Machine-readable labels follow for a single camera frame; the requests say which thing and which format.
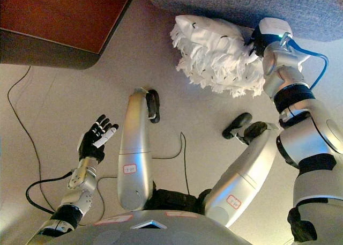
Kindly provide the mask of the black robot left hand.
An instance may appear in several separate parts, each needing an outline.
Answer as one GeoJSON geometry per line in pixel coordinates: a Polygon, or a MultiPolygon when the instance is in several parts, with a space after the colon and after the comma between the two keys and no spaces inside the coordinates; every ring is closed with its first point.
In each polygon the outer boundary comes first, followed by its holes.
{"type": "Polygon", "coordinates": [[[105,143],[119,128],[118,124],[111,124],[105,114],[100,115],[82,137],[78,145],[79,161],[90,157],[100,163],[104,157],[105,143]]]}

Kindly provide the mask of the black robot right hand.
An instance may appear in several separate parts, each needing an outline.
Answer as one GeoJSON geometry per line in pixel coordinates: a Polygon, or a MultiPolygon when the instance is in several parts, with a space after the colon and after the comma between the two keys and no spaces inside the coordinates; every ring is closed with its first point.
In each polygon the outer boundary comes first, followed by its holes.
{"type": "Polygon", "coordinates": [[[266,17],[259,22],[245,45],[250,47],[249,56],[255,54],[262,57],[268,45],[277,41],[283,43],[292,37],[293,32],[288,22],[266,17]]]}

